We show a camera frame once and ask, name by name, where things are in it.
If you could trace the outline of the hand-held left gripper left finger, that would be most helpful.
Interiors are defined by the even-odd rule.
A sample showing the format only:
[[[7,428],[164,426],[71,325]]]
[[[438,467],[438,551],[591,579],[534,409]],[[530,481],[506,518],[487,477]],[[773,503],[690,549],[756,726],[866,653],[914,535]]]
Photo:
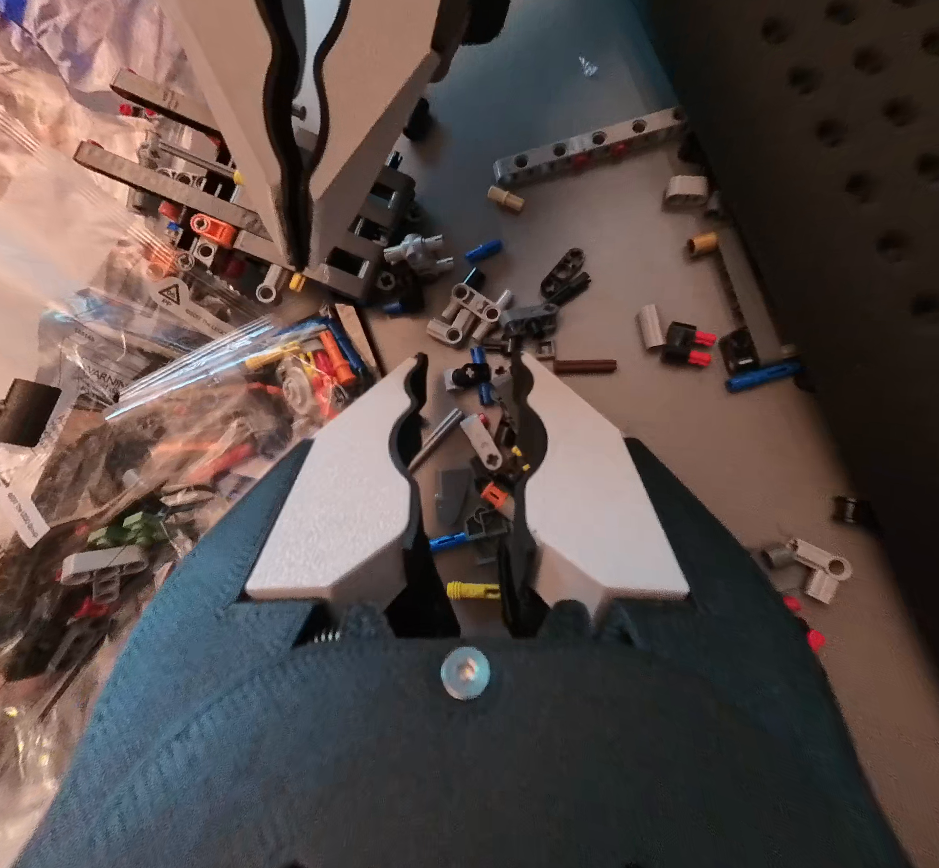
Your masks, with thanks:
[[[244,587],[253,602],[391,611],[431,632],[429,554],[408,467],[420,448],[428,358],[406,358],[312,439]]]

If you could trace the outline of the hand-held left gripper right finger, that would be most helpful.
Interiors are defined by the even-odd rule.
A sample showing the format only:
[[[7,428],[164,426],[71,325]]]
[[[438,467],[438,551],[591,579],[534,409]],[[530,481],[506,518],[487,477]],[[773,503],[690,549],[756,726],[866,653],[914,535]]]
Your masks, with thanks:
[[[573,601],[590,622],[619,600],[690,594],[619,428],[531,354],[511,360],[522,461],[510,532],[510,632],[533,634]]]

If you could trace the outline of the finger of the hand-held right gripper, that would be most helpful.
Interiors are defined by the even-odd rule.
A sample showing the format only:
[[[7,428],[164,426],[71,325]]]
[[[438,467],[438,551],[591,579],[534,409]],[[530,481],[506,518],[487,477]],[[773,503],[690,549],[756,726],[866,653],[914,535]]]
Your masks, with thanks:
[[[429,84],[441,0],[307,0],[318,103],[309,264],[337,245]]]
[[[256,213],[288,266],[309,264],[291,121],[299,56],[280,0],[160,0]]]

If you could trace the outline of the small clear parts bag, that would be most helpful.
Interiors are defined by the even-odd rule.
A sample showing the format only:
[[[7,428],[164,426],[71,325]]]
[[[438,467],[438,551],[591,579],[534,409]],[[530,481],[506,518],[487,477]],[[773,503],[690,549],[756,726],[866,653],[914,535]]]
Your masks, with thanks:
[[[342,386],[349,396],[383,377],[381,358],[372,350],[368,325],[358,308],[325,301],[299,320],[290,321],[286,311],[266,315],[147,373],[119,393],[104,417],[115,421],[193,388],[267,380],[288,359],[324,350],[326,334],[332,335],[339,357],[351,371],[350,384]]]

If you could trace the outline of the pile of toy bricks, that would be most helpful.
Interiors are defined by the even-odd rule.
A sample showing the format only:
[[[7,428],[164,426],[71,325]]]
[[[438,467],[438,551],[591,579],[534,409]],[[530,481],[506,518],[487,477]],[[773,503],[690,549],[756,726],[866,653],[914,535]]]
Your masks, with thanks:
[[[684,201],[688,205],[697,206],[707,203],[710,197],[707,177],[676,177],[669,185],[665,194],[668,205],[678,205]],[[509,204],[512,194],[509,190],[501,189],[495,184],[488,190],[488,198],[499,205]],[[692,255],[707,254],[717,251],[717,237],[711,233],[690,240]],[[439,319],[428,322],[427,334],[438,343],[451,348],[469,345],[472,355],[484,353],[484,340],[493,329],[501,331],[504,340],[501,346],[492,348],[499,356],[510,356],[513,344],[526,337],[533,337],[539,341],[553,334],[554,324],[557,320],[559,307],[589,287],[591,278],[583,272],[584,254],[581,248],[575,246],[560,262],[552,268],[546,278],[541,282],[540,292],[542,301],[529,308],[512,308],[512,295],[505,291],[504,297],[492,301],[487,299],[479,289],[470,283],[470,277],[452,288],[450,301],[441,312]],[[638,323],[643,348],[655,353],[662,362],[688,369],[707,369],[713,360],[713,348],[718,343],[718,337],[708,331],[699,329],[694,324],[672,322],[667,331],[663,332],[661,319],[654,304],[643,306],[638,314]],[[730,394],[740,394],[759,385],[772,381],[781,381],[796,377],[804,369],[796,359],[785,359],[775,365],[761,365],[756,353],[745,354],[753,360],[749,366],[741,366],[726,383]],[[600,374],[617,369],[615,361],[600,360],[552,360],[554,375],[561,374],[586,375]],[[452,374],[452,384],[456,388],[475,388],[477,384],[482,387],[483,374],[491,373],[492,378],[499,378],[500,373],[495,366],[487,366],[485,358],[474,359],[462,371],[458,369]],[[864,513],[863,501],[849,497],[839,496],[835,503],[844,505],[843,512],[839,510],[836,515],[844,516],[847,522],[853,517]],[[786,569],[792,565],[802,566],[806,571],[804,593],[820,603],[828,604],[839,591],[839,587],[852,577],[852,567],[847,559],[828,553],[800,538],[793,538],[781,545],[771,546],[763,552],[767,564],[772,569]],[[536,611],[532,597],[520,593],[523,581],[529,583],[534,591],[534,568],[531,569],[531,578],[522,569],[508,570],[509,580],[499,582],[502,605],[506,613],[506,623],[513,634],[528,634],[534,632],[535,621],[540,616]]]

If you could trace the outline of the crumpled clear bag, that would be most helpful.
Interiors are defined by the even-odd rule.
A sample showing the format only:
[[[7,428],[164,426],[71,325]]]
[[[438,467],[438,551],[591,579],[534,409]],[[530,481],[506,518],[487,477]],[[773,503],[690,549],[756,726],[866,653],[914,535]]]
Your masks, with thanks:
[[[133,160],[159,134],[190,146],[183,126],[131,106],[114,77],[197,94],[190,64],[157,0],[2,0],[2,282],[50,296],[147,281],[157,234],[127,206],[128,189],[74,162],[85,140]]]

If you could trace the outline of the long grey toy beam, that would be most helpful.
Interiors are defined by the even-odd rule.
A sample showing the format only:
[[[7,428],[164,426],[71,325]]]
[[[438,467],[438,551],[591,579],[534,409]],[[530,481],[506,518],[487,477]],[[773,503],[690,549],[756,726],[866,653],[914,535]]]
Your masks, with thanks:
[[[570,173],[615,163],[686,134],[681,108],[655,111],[625,122],[598,127],[511,156],[493,165],[494,184],[514,190]]]

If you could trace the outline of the numbered clear parts bag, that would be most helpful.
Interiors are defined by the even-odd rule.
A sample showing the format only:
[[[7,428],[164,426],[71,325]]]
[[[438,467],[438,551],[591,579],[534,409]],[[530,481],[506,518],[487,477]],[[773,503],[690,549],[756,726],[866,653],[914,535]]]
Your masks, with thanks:
[[[83,666],[113,616],[191,549],[217,485],[248,450],[237,398],[156,401],[115,421],[119,393],[212,341],[152,302],[93,289],[41,313],[36,382],[62,390],[34,448],[2,445],[2,685]]]

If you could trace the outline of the black toy connector piece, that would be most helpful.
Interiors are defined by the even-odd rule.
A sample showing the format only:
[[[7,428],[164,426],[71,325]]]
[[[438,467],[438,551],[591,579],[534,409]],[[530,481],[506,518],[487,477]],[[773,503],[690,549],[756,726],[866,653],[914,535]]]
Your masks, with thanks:
[[[1,444],[34,448],[61,395],[56,386],[14,378],[1,400]]]

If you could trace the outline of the black perforated board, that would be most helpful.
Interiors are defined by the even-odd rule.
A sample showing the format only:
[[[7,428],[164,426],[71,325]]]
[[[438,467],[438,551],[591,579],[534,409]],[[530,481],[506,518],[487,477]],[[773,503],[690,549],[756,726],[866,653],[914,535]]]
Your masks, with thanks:
[[[636,0],[937,648],[938,0]]]

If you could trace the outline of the black toy frame assembly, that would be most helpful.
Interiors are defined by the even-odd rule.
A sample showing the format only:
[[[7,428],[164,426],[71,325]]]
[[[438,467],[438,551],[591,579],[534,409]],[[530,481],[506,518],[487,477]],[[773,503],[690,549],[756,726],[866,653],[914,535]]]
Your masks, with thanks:
[[[402,170],[399,152],[389,155],[340,242],[297,273],[250,208],[241,171],[205,103],[130,68],[115,73],[111,89],[123,116],[150,125],[136,160],[91,139],[80,143],[73,159],[123,184],[129,207],[156,217],[176,247],[180,270],[198,262],[217,275],[253,277],[253,297],[264,306],[306,280],[356,303],[379,299],[390,313],[422,306],[416,271],[396,249],[421,240],[412,233],[420,216],[416,182]]]

